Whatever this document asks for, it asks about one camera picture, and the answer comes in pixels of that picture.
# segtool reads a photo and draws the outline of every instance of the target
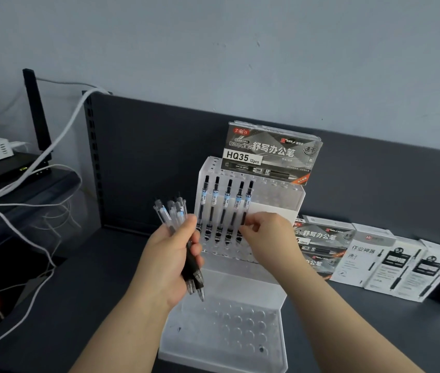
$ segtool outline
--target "white wall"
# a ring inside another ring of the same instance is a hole
[[[440,0],[0,0],[0,106],[22,68],[440,148]],[[53,136],[82,89],[41,84]],[[34,141],[26,96],[0,117],[0,136]],[[54,157],[92,180],[83,118]]]

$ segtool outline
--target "red logo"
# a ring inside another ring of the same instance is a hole
[[[236,133],[238,135],[242,135],[242,136],[248,136],[249,135],[249,130],[246,129],[246,128],[235,127],[234,128],[234,133]]]

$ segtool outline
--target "person's right hand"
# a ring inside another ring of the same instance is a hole
[[[239,230],[256,260],[275,278],[292,263],[306,263],[291,223],[277,213],[248,214]]]

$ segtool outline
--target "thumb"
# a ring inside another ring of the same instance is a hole
[[[252,242],[254,242],[257,238],[256,232],[247,225],[239,226],[239,231],[250,245],[252,245]]]
[[[180,225],[171,237],[174,245],[180,248],[185,247],[186,243],[191,238],[192,233],[196,230],[196,221],[197,219],[194,215],[187,217],[186,221]]]

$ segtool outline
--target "forearm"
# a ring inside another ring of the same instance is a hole
[[[278,280],[298,310],[322,371],[421,371],[301,261],[292,262]]]
[[[147,373],[159,347],[166,306],[128,292],[99,326],[70,373]]]

